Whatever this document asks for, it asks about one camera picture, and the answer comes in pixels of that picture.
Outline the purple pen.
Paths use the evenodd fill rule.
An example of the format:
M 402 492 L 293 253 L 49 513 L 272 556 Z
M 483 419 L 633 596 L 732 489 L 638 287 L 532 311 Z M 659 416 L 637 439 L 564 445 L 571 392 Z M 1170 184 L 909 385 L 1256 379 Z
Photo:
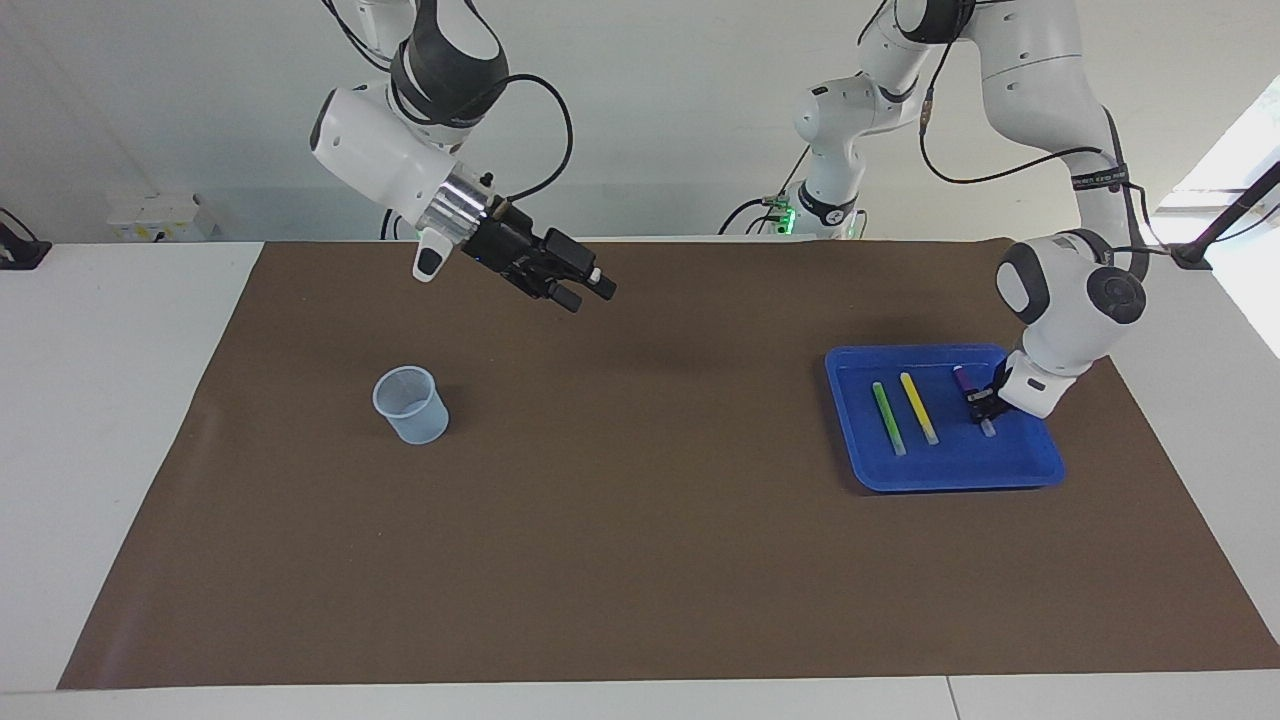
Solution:
M 955 379 L 955 382 L 956 382 L 956 384 L 957 384 L 957 387 L 959 387 L 959 389 L 960 389 L 960 392 L 963 395 L 963 398 L 964 398 L 964 401 L 966 404 L 966 407 L 968 407 L 968 411 L 969 411 L 969 415 L 970 415 L 970 419 L 972 419 L 972 407 L 966 402 L 966 392 L 969 389 L 974 389 L 974 388 L 978 388 L 978 387 L 970 379 L 970 377 L 968 375 L 965 366 L 960 366 L 960 365 L 954 366 L 952 374 L 954 374 L 954 379 Z M 984 437 L 995 438 L 997 436 L 993 421 L 987 421 L 987 423 L 982 423 L 982 424 L 977 424 L 977 425 L 980 428 L 980 430 L 982 430 L 982 433 L 983 433 Z

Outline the yellow pen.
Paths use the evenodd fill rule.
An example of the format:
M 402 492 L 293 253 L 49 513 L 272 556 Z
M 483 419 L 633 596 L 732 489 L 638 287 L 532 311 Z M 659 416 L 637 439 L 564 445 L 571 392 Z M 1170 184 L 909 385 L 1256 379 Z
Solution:
M 916 386 L 914 377 L 909 372 L 901 372 L 899 374 L 899 379 L 902 386 L 902 391 L 906 395 L 908 401 L 911 406 L 911 411 L 916 419 L 916 423 L 920 427 L 922 434 L 925 438 L 925 442 L 929 446 L 938 446 L 940 436 L 928 413 L 928 409 L 924 404 L 924 400 L 922 397 L 922 393 Z

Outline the green pen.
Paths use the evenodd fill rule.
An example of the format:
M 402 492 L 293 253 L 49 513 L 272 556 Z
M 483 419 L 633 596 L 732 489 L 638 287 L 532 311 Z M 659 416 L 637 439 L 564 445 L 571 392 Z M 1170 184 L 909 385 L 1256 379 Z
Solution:
M 886 434 L 893 450 L 893 455 L 896 457 L 904 457 L 908 454 L 908 448 L 902 439 L 902 434 L 899 428 L 896 416 L 893 414 L 887 391 L 883 383 L 878 380 L 873 382 L 870 388 L 876 400 L 876 406 L 878 409 L 879 418 L 884 425 Z

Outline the blue plastic tray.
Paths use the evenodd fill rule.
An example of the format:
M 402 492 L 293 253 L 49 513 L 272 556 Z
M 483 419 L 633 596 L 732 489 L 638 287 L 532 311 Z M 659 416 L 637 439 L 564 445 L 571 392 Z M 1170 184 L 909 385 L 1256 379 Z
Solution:
M 995 419 L 995 438 L 970 419 L 952 369 L 965 366 L 978 388 L 991 383 L 1005 351 L 997 345 L 841 346 L 826 373 L 852 474 L 881 493 L 1027 489 L 1060 484 L 1065 461 L 1048 427 L 1021 411 Z M 899 379 L 909 372 L 940 436 L 929 446 Z M 908 448 L 896 457 L 876 406 L 882 382 Z

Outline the clear plastic measuring cup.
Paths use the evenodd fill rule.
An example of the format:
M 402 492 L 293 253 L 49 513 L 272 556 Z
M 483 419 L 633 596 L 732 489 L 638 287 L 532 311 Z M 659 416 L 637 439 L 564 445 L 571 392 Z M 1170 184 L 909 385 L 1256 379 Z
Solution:
M 451 424 L 434 375 L 421 366 L 387 372 L 372 388 L 372 406 L 407 445 L 429 445 Z

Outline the black clamp stand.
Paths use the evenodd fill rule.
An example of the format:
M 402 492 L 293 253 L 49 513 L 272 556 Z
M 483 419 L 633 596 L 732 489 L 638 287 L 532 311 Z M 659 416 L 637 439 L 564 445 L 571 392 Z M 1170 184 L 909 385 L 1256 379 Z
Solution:
M 1280 186 L 1280 160 L 1276 160 L 1260 178 L 1226 206 L 1193 241 L 1175 243 L 1170 247 L 1170 258 L 1183 270 L 1210 272 L 1207 260 L 1211 245 L 1233 237 L 1230 229 L 1249 214 L 1265 197 Z

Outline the brown table mat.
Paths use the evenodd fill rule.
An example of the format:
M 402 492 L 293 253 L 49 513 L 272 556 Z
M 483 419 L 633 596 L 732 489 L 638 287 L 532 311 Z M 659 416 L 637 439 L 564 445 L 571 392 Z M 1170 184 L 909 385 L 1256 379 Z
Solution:
M 605 245 L 577 314 L 266 246 L 60 688 L 1280 669 L 1108 361 L 1061 486 L 858 488 L 824 355 L 1010 341 L 1007 246 Z M 372 406 L 406 365 L 429 445 Z

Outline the white power strip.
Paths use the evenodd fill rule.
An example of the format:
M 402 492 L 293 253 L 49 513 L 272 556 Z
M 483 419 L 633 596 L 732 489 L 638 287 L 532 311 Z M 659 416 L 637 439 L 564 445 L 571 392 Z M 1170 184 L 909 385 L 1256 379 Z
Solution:
M 220 225 L 198 195 L 172 193 L 116 202 L 106 219 L 123 242 L 197 243 L 215 240 Z

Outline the black table clamp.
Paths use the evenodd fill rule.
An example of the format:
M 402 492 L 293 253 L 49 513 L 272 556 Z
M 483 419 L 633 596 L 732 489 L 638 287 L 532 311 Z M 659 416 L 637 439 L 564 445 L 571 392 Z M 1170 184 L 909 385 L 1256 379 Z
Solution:
M 20 218 L 0 206 L 0 270 L 33 270 L 51 249 L 51 242 L 41 240 Z

